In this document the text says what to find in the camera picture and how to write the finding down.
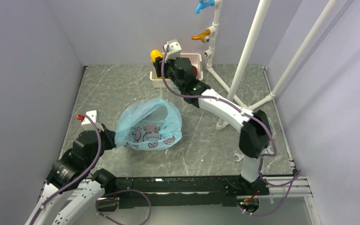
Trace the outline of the yellow fake fruit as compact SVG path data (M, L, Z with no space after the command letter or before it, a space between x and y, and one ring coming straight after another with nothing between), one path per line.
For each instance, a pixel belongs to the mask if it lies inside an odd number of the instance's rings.
M155 63L157 58L163 58L163 54L159 50L154 49L150 52L151 62Z

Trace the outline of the light blue plastic bag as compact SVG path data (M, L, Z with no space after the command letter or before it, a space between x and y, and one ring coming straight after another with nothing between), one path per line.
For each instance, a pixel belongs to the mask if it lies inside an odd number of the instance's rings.
M160 97L126 108L117 122L117 147L134 150L166 150L182 139L182 118L178 108Z

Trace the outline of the red fake tomato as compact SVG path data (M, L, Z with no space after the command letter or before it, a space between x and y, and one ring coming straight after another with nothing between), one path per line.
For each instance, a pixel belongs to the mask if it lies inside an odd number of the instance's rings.
M195 74L195 76L197 77L197 76L198 76L198 69L197 69L197 67L195 67L195 66L193 66L193 68L194 68L194 74Z

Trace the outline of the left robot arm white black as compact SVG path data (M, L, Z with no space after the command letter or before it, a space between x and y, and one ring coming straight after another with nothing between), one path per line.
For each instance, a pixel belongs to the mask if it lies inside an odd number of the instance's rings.
M106 126L97 133L83 131L52 165L28 225L72 225L98 198L109 197L117 189L116 177L106 169L96 170L82 186L104 151L116 147L115 132Z

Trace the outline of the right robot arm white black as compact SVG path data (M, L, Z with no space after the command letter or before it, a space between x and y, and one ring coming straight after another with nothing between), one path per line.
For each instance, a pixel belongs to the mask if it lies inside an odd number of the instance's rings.
M256 191L256 180L263 164L263 150L272 140L266 113L247 110L219 95L196 78L196 69L188 58L165 60L162 56L153 56L151 61L164 85L168 86L170 80L178 88L177 96L218 116L239 132L239 149L244 155L240 190L246 195Z

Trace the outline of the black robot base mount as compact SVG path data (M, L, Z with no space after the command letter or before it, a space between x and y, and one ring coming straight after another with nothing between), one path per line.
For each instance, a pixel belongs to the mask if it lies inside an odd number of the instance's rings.
M267 185L240 175L180 177L118 177L103 198L119 209L143 206L221 205L234 207L241 198L269 195Z

